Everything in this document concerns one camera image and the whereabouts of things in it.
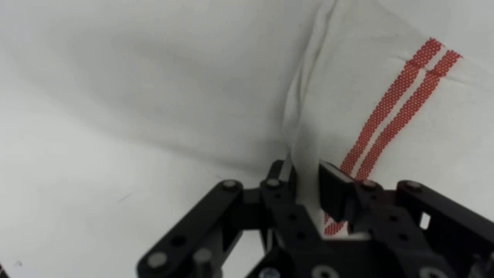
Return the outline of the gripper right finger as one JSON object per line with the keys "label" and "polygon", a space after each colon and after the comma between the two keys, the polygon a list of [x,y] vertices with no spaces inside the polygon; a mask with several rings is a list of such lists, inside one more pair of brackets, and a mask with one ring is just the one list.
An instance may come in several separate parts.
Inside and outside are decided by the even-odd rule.
{"label": "gripper right finger", "polygon": [[416,181],[395,190],[319,164],[323,211],[370,236],[396,278],[494,278],[494,223]]}

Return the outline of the white towel with red stripes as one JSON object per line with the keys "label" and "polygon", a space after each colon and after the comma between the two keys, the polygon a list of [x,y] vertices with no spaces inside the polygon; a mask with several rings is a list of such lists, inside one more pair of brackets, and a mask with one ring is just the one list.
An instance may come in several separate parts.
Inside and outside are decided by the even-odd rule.
{"label": "white towel with red stripes", "polygon": [[494,0],[0,0],[0,273],[136,278],[291,155],[494,221]]}

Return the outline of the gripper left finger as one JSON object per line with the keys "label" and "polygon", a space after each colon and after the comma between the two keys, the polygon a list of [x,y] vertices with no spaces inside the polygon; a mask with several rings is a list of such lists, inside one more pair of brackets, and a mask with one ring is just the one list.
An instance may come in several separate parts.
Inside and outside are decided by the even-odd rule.
{"label": "gripper left finger", "polygon": [[137,263],[137,278],[224,278],[222,266],[242,233],[260,233],[264,256],[246,278],[312,278],[322,242],[295,202],[291,160],[275,161],[257,188],[215,185]]}

